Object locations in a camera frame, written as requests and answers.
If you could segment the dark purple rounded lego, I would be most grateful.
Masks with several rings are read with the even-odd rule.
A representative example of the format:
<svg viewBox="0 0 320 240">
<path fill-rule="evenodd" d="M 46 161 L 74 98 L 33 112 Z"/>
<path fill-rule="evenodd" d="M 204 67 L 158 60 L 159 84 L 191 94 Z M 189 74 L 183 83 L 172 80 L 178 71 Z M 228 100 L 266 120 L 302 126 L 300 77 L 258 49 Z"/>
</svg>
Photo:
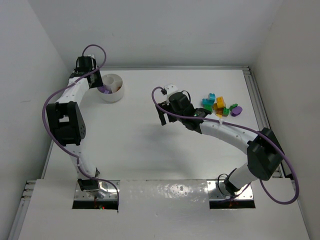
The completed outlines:
<svg viewBox="0 0 320 240">
<path fill-rule="evenodd" d="M 243 111 L 243 108 L 241 106 L 236 106 L 230 110 L 230 115 L 232 117 L 236 117 L 236 116 L 240 115 L 242 113 L 242 111 Z"/>
</svg>

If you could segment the lavender square lego brick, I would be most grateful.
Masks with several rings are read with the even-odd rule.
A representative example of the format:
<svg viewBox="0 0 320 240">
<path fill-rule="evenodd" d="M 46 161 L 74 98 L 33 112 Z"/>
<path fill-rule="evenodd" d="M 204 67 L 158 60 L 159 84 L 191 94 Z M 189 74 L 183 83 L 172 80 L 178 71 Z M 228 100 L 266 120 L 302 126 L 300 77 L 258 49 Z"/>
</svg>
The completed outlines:
<svg viewBox="0 0 320 240">
<path fill-rule="evenodd" d="M 110 91 L 105 86 L 100 86 L 97 89 L 102 94 L 110 94 Z"/>
</svg>

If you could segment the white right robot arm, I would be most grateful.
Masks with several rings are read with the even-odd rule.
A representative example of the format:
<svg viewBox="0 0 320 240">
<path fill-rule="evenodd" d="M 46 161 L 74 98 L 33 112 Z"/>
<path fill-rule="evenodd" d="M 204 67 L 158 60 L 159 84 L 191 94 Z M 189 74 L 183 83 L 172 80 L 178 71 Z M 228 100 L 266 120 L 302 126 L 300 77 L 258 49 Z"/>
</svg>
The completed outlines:
<svg viewBox="0 0 320 240">
<path fill-rule="evenodd" d="M 155 103 L 162 125 L 180 122 L 190 131 L 219 139 L 239 149 L 247 156 L 246 163 L 235 168 L 217 183 L 222 196 L 234 197 L 243 187 L 256 180 L 268 181 L 285 155 L 269 128 L 253 130 L 221 119 L 212 119 L 205 108 L 195 108 L 190 95 L 176 89 L 160 89 L 166 100 Z"/>
</svg>

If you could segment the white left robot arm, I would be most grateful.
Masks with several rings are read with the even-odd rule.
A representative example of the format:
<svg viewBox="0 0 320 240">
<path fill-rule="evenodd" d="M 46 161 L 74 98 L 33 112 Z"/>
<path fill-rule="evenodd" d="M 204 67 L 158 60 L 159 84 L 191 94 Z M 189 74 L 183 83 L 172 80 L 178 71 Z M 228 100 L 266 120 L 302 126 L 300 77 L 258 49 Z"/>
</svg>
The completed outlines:
<svg viewBox="0 0 320 240">
<path fill-rule="evenodd" d="M 79 56 L 71 73 L 67 89 L 54 103 L 45 107 L 48 128 L 59 145 L 67 151 L 77 172 L 80 190 L 92 195 L 101 190 L 98 169 L 84 156 L 81 142 L 86 136 L 86 125 L 80 111 L 85 93 L 101 87 L 102 77 L 93 54 Z"/>
</svg>

